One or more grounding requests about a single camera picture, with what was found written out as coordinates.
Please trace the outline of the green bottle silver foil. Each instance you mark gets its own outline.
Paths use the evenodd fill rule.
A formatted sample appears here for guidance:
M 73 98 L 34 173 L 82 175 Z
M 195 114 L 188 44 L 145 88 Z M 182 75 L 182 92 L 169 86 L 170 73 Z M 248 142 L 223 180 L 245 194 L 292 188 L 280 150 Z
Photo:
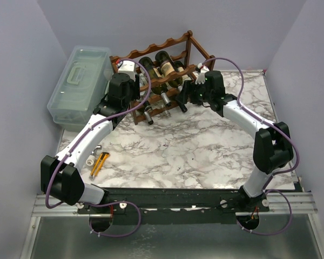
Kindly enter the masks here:
M 173 60 L 171 59 L 170 55 L 166 51 L 159 51 L 155 55 L 155 60 L 158 63 L 160 70 L 164 77 L 169 76 L 172 72 L 178 72 L 176 69 Z M 171 87 L 177 88 L 179 85 L 184 84 L 181 77 L 176 79 L 172 79 L 168 82 Z
M 149 76 L 151 79 L 161 79 L 162 76 L 160 75 L 159 71 L 155 67 L 153 61 L 149 57 L 142 57 L 139 60 L 139 63 L 145 68 L 145 70 L 148 72 Z M 161 84 L 157 85 L 154 88 L 152 88 L 152 92 L 156 95 L 159 95 L 166 107 L 171 106 L 171 101 L 169 97 L 167 96 L 167 85 L 166 84 Z

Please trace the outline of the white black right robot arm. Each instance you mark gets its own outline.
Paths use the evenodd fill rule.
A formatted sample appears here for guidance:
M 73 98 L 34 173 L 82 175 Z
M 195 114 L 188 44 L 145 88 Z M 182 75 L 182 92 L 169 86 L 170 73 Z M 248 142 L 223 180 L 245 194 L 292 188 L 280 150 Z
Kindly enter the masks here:
M 235 95 L 226 93 L 224 79 L 219 71 L 208 71 L 199 76 L 202 82 L 186 80 L 176 100 L 196 105 L 208 103 L 210 109 L 237 124 L 254 140 L 253 171 L 240 187 L 237 206 L 250 211 L 257 205 L 273 173 L 285 167 L 293 158 L 289 128 L 284 122 L 273 123 L 245 106 L 239 105 Z

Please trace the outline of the clear bottle black cap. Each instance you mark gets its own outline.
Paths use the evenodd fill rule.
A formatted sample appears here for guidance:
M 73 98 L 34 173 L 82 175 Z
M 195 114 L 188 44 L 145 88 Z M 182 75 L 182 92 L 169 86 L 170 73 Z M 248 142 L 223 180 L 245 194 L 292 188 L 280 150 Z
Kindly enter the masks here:
M 142 73 L 135 74 L 135 87 L 136 90 L 142 92 L 142 88 L 147 84 L 147 80 Z

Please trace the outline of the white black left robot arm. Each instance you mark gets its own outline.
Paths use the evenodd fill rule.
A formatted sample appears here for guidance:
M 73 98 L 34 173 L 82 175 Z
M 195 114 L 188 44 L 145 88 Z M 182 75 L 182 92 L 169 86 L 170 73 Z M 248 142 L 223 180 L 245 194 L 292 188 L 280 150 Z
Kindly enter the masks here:
M 122 121 L 130 103 L 139 99 L 139 77 L 115 73 L 107 93 L 74 140 L 55 156 L 45 156 L 40 164 L 40 187 L 43 193 L 68 205 L 90 203 L 97 213 L 108 209 L 106 191 L 82 180 L 80 171 L 91 152 Z

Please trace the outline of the green bottle brown label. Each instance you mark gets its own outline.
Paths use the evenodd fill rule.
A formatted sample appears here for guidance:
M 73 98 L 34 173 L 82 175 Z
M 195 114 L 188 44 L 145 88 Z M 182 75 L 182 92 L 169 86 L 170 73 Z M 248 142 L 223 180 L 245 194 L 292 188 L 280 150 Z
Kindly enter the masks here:
M 139 109 L 139 112 L 145 117 L 149 125 L 152 125 L 154 123 L 151 117 L 152 110 L 153 109 L 151 107 L 151 104 L 148 101 L 144 102 L 143 106 Z

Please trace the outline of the dark green wine bottle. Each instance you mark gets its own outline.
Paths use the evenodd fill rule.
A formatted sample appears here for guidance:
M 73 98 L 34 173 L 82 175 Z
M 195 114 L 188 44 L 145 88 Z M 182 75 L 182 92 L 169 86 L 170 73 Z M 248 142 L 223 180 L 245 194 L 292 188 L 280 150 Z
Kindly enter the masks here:
M 176 69 L 178 70 L 178 72 L 184 72 L 185 66 L 183 65 L 183 63 L 181 61 L 179 61 L 179 60 L 175 61 L 174 65 L 175 65 Z M 192 80 L 192 78 L 187 74 L 183 75 L 181 78 L 182 78 L 182 81 Z
M 163 87 L 163 90 L 161 92 L 161 101 L 159 102 L 159 105 L 164 110 L 167 110 L 168 108 L 172 107 L 174 104 L 177 105 L 180 110 L 185 113 L 187 112 L 187 108 L 185 104 L 183 104 L 181 101 L 177 99 L 177 95 L 181 92 L 183 89 L 182 85 L 179 85 L 177 88 L 174 87 Z

